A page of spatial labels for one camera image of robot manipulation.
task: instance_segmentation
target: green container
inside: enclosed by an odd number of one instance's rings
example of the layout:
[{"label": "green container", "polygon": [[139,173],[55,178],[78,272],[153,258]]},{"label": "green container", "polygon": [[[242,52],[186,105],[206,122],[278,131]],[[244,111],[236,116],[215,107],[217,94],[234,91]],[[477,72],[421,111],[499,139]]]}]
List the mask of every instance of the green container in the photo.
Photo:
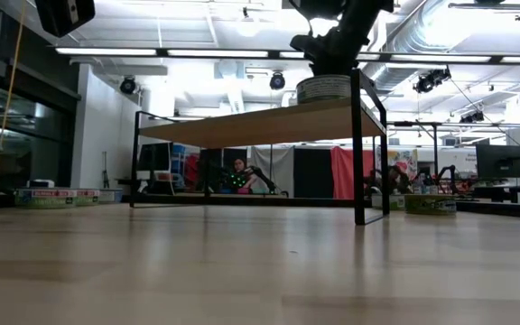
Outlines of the green container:
[{"label": "green container", "polygon": [[76,198],[76,206],[88,207],[99,204],[99,190],[78,189],[78,197]]},{"label": "green container", "polygon": [[[389,197],[390,210],[391,211],[404,211],[404,195],[391,195]],[[381,194],[372,195],[372,208],[382,209],[383,208],[383,196]]]},{"label": "green container", "polygon": [[17,189],[15,206],[23,209],[74,208],[77,192],[70,189]]},{"label": "green container", "polygon": [[457,213],[457,202],[451,195],[410,194],[404,196],[406,213],[454,216]]}]

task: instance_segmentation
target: black curtain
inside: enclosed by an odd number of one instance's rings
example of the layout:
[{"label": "black curtain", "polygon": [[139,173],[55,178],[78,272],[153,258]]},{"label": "black curtain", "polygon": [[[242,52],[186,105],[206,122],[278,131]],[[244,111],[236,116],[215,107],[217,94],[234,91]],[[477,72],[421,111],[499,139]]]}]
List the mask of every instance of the black curtain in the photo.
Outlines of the black curtain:
[{"label": "black curtain", "polygon": [[330,150],[294,149],[294,197],[334,198]]},{"label": "black curtain", "polygon": [[198,160],[198,183],[196,185],[196,190],[204,190],[204,172],[206,171],[207,157],[209,157],[209,186],[213,191],[218,192],[220,190],[220,178],[222,174],[221,149],[205,149],[200,151],[200,159]]}]

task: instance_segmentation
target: white curtain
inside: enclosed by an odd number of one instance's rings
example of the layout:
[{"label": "white curtain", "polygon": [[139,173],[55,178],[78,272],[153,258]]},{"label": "white curtain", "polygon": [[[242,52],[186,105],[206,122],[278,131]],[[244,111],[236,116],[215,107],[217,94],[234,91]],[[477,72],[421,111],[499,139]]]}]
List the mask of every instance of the white curtain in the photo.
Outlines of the white curtain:
[{"label": "white curtain", "polygon": [[[256,166],[262,170],[267,178],[272,180],[278,191],[287,191],[290,198],[294,197],[294,149],[273,149],[272,175],[270,174],[270,148],[260,149],[252,147],[251,158],[248,165]],[[263,181],[258,180],[252,186],[253,192],[268,192],[268,187]]]}]

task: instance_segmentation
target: poster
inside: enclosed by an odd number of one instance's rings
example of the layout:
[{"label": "poster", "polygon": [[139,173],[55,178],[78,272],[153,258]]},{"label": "poster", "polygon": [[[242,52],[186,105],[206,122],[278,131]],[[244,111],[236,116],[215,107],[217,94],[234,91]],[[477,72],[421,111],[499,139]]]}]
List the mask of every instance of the poster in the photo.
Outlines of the poster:
[{"label": "poster", "polygon": [[[414,150],[389,150],[388,166],[398,166],[402,172],[408,175],[409,179],[416,177],[418,173],[419,154]],[[376,168],[380,170],[381,157],[380,147],[376,148]]]},{"label": "poster", "polygon": [[470,174],[477,173],[477,152],[475,148],[441,149],[439,155],[439,169],[455,165],[457,172]]}]

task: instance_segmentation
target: wooden tabletop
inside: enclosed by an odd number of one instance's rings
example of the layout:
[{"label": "wooden tabletop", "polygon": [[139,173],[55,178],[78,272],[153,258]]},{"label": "wooden tabletop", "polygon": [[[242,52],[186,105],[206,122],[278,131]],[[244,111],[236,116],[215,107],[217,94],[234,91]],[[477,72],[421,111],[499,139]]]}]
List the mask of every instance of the wooden tabletop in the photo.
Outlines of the wooden tabletop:
[{"label": "wooden tabletop", "polygon": [[[364,102],[361,118],[363,137],[385,134]],[[350,138],[351,121],[350,98],[344,98],[147,127],[140,135],[214,149]]]}]

